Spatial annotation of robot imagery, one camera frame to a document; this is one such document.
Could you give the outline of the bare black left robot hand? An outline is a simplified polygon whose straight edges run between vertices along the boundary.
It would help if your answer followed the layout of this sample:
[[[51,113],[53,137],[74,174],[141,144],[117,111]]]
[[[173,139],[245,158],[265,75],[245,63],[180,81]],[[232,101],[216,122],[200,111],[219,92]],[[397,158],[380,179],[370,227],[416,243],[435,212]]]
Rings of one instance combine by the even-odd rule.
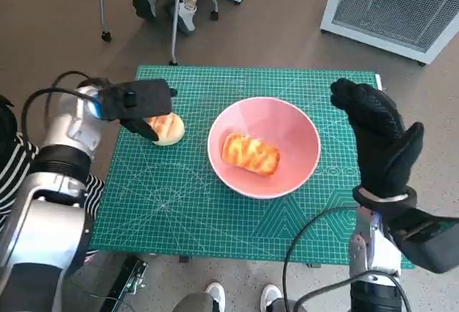
[[[147,106],[135,90],[102,89],[90,96],[90,104],[95,118],[105,122],[117,120],[131,133],[151,141],[158,140],[157,133],[145,121],[156,109]]]

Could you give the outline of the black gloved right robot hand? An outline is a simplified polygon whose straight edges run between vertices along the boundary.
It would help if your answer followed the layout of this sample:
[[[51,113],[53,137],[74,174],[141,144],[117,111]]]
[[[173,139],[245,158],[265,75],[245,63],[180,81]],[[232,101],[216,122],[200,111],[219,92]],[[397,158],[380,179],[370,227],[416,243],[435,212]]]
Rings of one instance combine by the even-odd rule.
[[[344,78],[331,84],[331,103],[346,112],[354,131],[364,191],[379,199],[408,194],[412,166],[423,147],[423,124],[406,128],[388,95]]]

